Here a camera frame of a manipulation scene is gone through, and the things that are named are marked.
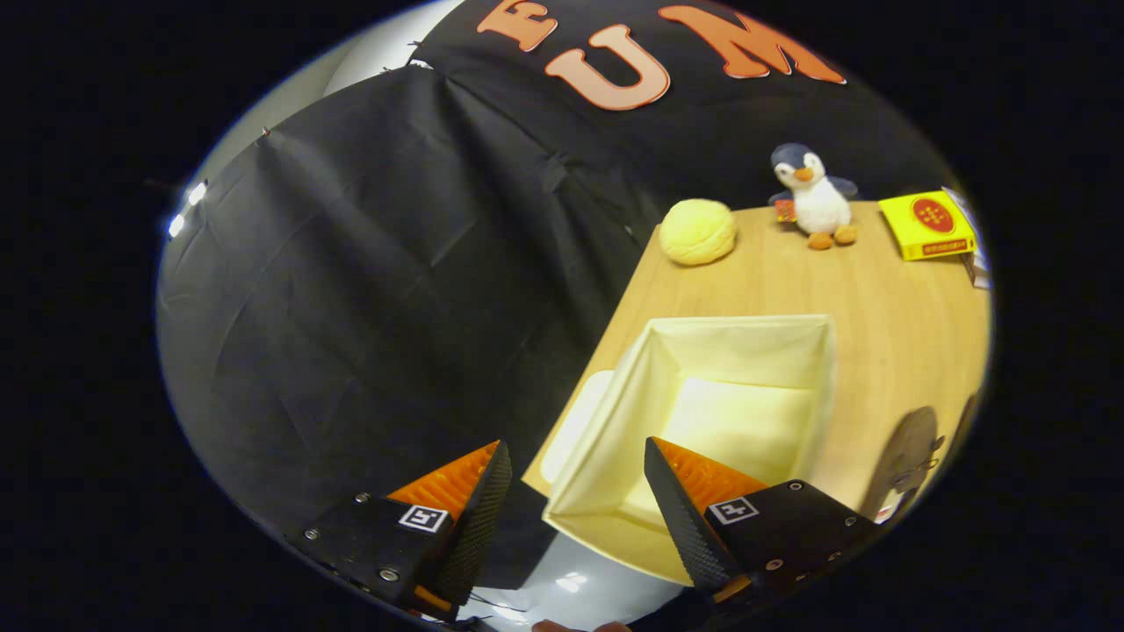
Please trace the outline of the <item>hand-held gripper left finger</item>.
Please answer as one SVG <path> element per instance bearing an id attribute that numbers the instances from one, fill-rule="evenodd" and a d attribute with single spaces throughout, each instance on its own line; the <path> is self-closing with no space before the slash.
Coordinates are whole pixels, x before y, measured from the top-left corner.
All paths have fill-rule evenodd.
<path id="1" fill-rule="evenodd" d="M 299 529 L 299 552 L 389 607 L 456 621 L 510 481 L 508 445 L 491 442 L 395 493 L 353 493 Z"/>

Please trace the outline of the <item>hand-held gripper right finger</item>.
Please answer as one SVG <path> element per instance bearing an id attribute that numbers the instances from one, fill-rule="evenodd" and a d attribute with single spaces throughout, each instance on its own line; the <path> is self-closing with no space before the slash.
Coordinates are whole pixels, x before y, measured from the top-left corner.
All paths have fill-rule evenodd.
<path id="1" fill-rule="evenodd" d="M 874 521 L 803 479 L 765 485 L 651 436 L 644 476 L 691 587 L 711 607 L 756 607 L 863 551 Z"/>

